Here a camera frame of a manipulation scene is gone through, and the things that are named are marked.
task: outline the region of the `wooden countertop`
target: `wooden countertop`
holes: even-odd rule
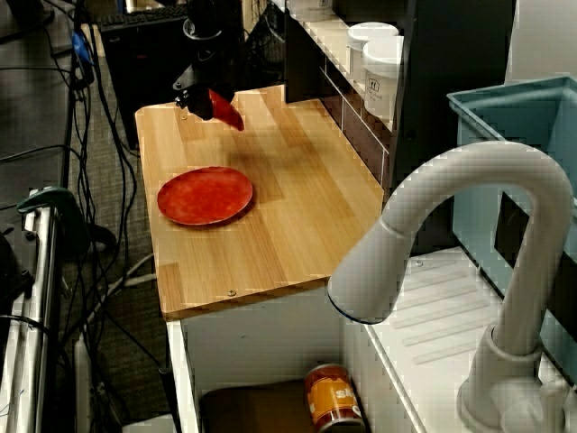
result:
[[[237,93],[241,133],[173,104],[136,114],[166,319],[318,286],[379,216],[380,185],[323,105],[283,101],[283,86]],[[210,165],[251,180],[247,209],[228,224],[202,228],[165,218],[156,204],[160,187]]]

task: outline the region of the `brown box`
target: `brown box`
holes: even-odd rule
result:
[[[302,381],[228,388],[200,401],[206,433],[314,433]]]

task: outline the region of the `jar lid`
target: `jar lid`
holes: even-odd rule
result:
[[[398,69],[403,55],[402,36],[390,36],[378,41],[369,41],[362,49],[364,67],[375,75],[398,78]]]
[[[398,29],[394,25],[385,23],[360,23],[350,27],[346,35],[347,46],[353,50],[361,51],[368,41],[387,36],[397,36]]]

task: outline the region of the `can label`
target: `can label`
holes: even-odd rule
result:
[[[353,388],[341,378],[319,379],[313,383],[307,397],[314,424],[332,410],[349,409],[360,413]]]

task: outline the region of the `faucet head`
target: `faucet head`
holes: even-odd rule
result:
[[[328,297],[334,307],[355,322],[385,320],[397,302],[413,241],[380,217],[333,272]]]

